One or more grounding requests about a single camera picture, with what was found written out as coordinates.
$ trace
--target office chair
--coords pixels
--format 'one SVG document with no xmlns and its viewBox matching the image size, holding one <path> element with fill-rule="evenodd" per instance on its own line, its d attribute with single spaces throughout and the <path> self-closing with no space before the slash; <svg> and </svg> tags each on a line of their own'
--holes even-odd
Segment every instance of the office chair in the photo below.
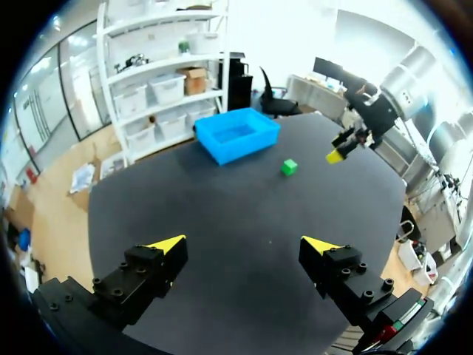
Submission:
<svg viewBox="0 0 473 355">
<path fill-rule="evenodd" d="M 292 116 L 302 113 L 297 101 L 274 98 L 273 87 L 269 82 L 268 76 L 263 68 L 259 68 L 265 77 L 265 92 L 261 96 L 261 107 L 263 113 L 266 115 L 274 115 L 274 118 L 277 118 L 277 116 Z"/>
</svg>

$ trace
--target blue plastic bin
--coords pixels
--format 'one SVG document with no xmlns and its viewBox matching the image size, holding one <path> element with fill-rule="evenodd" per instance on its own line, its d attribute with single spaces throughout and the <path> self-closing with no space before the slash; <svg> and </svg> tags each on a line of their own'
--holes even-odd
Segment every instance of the blue plastic bin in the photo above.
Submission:
<svg viewBox="0 0 473 355">
<path fill-rule="evenodd" d="M 279 125 L 254 109 L 238 109 L 195 123 L 197 139 L 219 165 L 272 146 Z"/>
</svg>

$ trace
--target screw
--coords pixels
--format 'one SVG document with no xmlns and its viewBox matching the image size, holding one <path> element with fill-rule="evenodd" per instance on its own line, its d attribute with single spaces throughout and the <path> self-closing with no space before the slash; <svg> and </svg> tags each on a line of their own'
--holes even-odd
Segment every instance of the screw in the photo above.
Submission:
<svg viewBox="0 0 473 355">
<path fill-rule="evenodd" d="M 344 268 L 343 270 L 341 270 L 341 275 L 343 278 L 347 278 L 349 277 L 349 275 L 351 274 L 351 270 L 349 268 Z"/>
<path fill-rule="evenodd" d="M 363 274 L 368 268 L 368 265 L 366 263 L 360 263 L 358 264 L 358 268 L 356 269 L 356 271 L 359 273 L 359 274 Z"/>
<path fill-rule="evenodd" d="M 112 295 L 115 297 L 121 297 L 123 296 L 123 291 L 121 291 L 121 288 L 114 288 L 112 290 Z"/>
<path fill-rule="evenodd" d="M 362 301 L 365 301 L 366 303 L 370 303 L 374 296 L 375 296 L 375 293 L 374 293 L 373 291 L 371 291 L 371 290 L 366 290 L 366 291 L 363 292 L 363 294 L 361 295 L 361 300 L 362 300 Z"/>
<path fill-rule="evenodd" d="M 381 289 L 383 291 L 389 291 L 389 290 L 392 289 L 393 286 L 394 286 L 394 280 L 393 279 L 385 279 Z"/>
</svg>

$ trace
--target white storage bin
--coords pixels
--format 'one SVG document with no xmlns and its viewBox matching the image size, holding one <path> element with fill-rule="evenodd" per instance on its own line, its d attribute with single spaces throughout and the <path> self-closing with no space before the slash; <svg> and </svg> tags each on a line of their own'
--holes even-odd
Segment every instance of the white storage bin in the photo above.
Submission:
<svg viewBox="0 0 473 355">
<path fill-rule="evenodd" d="M 404 266 L 406 266 L 406 269 L 409 271 L 422 267 L 422 263 L 414 252 L 411 240 L 408 240 L 399 246 L 398 256 Z"/>
<path fill-rule="evenodd" d="M 176 10 L 176 2 L 173 0 L 146 0 L 147 13 L 164 13 Z"/>
<path fill-rule="evenodd" d="M 109 1 L 107 17 L 111 22 L 143 16 L 146 10 L 145 0 Z"/>
<path fill-rule="evenodd" d="M 169 109 L 157 114 L 159 125 L 164 139 L 172 139 L 186 133 L 186 113 L 181 109 Z"/>
<path fill-rule="evenodd" d="M 438 278 L 437 264 L 430 253 L 427 253 L 426 259 L 420 270 L 413 272 L 413 279 L 420 286 L 432 285 Z"/>
<path fill-rule="evenodd" d="M 133 152 L 140 152 L 149 148 L 156 143 L 154 136 L 154 125 L 144 129 L 143 131 L 126 137 L 130 150 Z"/>
<path fill-rule="evenodd" d="M 149 81 L 159 105 L 172 104 L 184 98 L 185 75 L 173 73 L 160 75 Z"/>
<path fill-rule="evenodd" d="M 126 135 L 136 135 L 151 125 L 148 118 L 131 122 L 125 126 Z"/>
<path fill-rule="evenodd" d="M 191 54 L 211 54 L 219 52 L 219 34 L 215 32 L 193 33 L 186 36 Z"/>
<path fill-rule="evenodd" d="M 184 110 L 188 115 L 189 124 L 193 126 L 195 121 L 215 115 L 217 108 L 207 101 L 201 101 L 184 106 Z"/>
<path fill-rule="evenodd" d="M 146 85 L 126 87 L 119 90 L 119 93 L 113 99 L 120 118 L 144 111 L 147 107 Z"/>
</svg>

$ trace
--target table surface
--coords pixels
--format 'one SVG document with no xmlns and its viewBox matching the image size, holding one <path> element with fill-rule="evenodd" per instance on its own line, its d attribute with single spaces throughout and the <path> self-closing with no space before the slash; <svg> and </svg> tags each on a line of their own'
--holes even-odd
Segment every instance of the table surface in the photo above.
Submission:
<svg viewBox="0 0 473 355">
<path fill-rule="evenodd" d="M 278 144 L 218 166 L 198 143 L 147 158 L 91 193 L 89 247 L 102 277 L 123 252 L 186 234 L 189 261 L 164 300 L 125 333 L 176 355 L 321 354 L 347 327 L 299 265 L 302 235 L 364 252 L 378 274 L 405 187 L 369 149 L 334 166 L 340 130 L 320 114 L 278 121 Z M 282 162 L 298 172 L 285 177 Z"/>
</svg>

